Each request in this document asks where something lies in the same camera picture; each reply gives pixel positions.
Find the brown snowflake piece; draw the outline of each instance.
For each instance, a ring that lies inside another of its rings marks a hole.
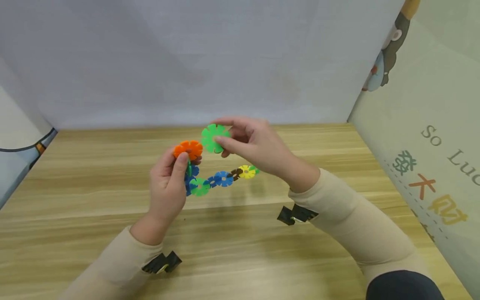
[[[240,178],[241,173],[243,173],[243,170],[241,168],[237,168],[231,171],[230,174],[227,175],[227,177],[233,177],[233,181],[237,181],[238,178]]]

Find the hand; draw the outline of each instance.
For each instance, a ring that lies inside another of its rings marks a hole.
[[[237,154],[259,170],[280,177],[294,192],[304,192],[317,182],[318,168],[294,156],[268,121],[223,117],[211,123],[231,126],[230,138],[216,137],[216,142],[224,148],[222,157]]]
[[[198,157],[192,164],[199,165],[201,159]],[[184,182],[187,165],[188,154],[181,153],[175,159],[171,148],[150,170],[150,208],[130,229],[139,242],[159,245],[182,210],[187,193]]]

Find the orange snowflake piece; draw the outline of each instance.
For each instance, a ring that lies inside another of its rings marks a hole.
[[[198,141],[183,141],[175,146],[173,156],[178,157],[180,153],[187,152],[190,160],[196,160],[202,155],[204,147]]]

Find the beige long sleeve shirt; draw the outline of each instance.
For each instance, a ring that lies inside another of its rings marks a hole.
[[[396,270],[430,277],[410,239],[377,207],[341,179],[321,169],[308,191],[289,197],[317,212],[310,222],[336,239],[357,262],[370,283]],[[138,242],[125,228],[60,296],[61,300],[127,299],[149,278],[142,268],[161,253],[162,245]]]

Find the left hand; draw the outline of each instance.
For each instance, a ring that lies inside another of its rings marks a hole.
[[[202,157],[192,161],[199,165]],[[170,224],[175,220],[186,200],[185,171],[188,154],[175,158],[173,148],[167,150],[150,170],[150,208],[130,229],[139,242],[159,245]]]

